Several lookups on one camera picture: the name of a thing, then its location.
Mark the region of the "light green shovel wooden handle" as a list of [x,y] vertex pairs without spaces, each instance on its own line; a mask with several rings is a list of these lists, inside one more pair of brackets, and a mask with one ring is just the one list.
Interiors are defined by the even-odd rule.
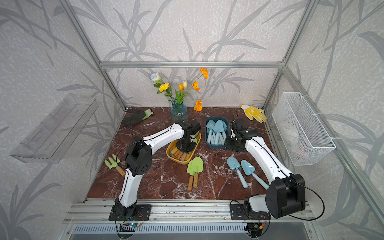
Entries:
[[195,175],[195,172],[193,170],[193,167],[192,167],[192,162],[189,162],[188,164],[188,168],[187,168],[187,173],[190,175],[190,178],[189,178],[189,183],[188,183],[188,189],[187,189],[187,192],[191,192],[192,191],[192,188],[193,188],[193,181],[194,181],[194,175]]

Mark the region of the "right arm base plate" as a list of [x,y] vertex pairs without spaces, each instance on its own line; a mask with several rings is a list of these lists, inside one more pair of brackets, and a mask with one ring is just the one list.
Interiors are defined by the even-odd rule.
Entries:
[[249,202],[247,201],[241,204],[237,200],[232,200],[229,206],[230,206],[231,220],[233,221],[240,221],[240,220],[269,221],[271,219],[270,213],[253,211]]

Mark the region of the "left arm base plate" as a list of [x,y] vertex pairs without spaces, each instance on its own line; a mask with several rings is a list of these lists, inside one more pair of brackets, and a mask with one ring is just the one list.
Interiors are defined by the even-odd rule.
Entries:
[[125,208],[121,205],[113,205],[110,212],[109,221],[148,221],[151,214],[152,205],[133,205]]

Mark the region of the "green pointed shovel yellow handle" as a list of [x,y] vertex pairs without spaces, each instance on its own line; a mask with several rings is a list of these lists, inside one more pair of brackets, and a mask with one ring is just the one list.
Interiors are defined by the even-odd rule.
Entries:
[[179,154],[179,149],[177,147],[174,147],[170,153],[169,153],[169,156],[172,157],[172,158],[176,158]]

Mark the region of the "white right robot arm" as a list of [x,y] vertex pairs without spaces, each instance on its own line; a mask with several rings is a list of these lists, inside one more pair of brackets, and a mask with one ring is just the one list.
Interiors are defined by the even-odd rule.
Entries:
[[278,219],[305,210],[304,178],[287,169],[269,149],[262,134],[247,128],[243,119],[231,121],[231,132],[226,137],[225,148],[250,153],[268,179],[269,189],[265,195],[248,198],[252,211],[270,213]]

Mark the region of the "blue shovel pair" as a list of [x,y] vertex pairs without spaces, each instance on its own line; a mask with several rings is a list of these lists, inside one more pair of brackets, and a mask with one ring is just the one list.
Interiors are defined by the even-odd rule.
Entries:
[[212,142],[213,128],[215,124],[216,123],[213,120],[209,120],[206,125],[208,131],[207,144],[211,144]]

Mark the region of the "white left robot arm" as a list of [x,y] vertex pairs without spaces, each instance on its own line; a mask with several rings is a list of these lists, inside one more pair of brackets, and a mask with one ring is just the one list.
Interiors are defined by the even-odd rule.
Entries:
[[189,153],[196,146],[191,139],[200,130],[201,124],[197,120],[178,121],[153,135],[135,137],[126,152],[126,175],[116,205],[130,208],[136,204],[142,177],[151,168],[152,155],[157,150],[177,141],[179,149]]

